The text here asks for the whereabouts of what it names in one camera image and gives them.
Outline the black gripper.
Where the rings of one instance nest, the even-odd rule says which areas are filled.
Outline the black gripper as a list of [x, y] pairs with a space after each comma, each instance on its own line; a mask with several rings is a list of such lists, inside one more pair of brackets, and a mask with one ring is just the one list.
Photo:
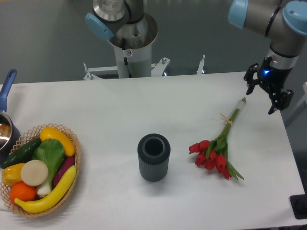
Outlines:
[[[252, 64], [247, 69], [243, 79], [247, 82], [246, 95], [253, 93], [256, 85], [269, 93], [271, 100], [271, 107], [268, 114], [271, 115], [277, 110], [286, 109], [294, 92], [285, 89], [284, 83], [293, 68], [293, 58], [283, 57], [279, 55], [268, 55], [258, 68], [258, 63]], [[257, 79], [253, 79], [254, 74], [257, 73]]]

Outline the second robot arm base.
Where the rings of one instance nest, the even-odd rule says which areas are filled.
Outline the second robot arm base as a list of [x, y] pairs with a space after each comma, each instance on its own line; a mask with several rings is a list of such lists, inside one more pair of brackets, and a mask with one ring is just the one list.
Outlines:
[[94, 0], [85, 23], [93, 34], [112, 45], [120, 78], [152, 75], [152, 44], [158, 27], [145, 13], [142, 0]]

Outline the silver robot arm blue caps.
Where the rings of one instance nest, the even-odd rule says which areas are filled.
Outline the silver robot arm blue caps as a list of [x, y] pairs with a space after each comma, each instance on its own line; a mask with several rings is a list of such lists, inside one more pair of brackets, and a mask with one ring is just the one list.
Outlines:
[[307, 3], [291, 0], [283, 5], [281, 0], [235, 0], [228, 21], [270, 39], [262, 63], [253, 64], [246, 71], [246, 94], [253, 93], [258, 85], [269, 95], [272, 103], [269, 114], [286, 109], [294, 93], [283, 86], [307, 42]]

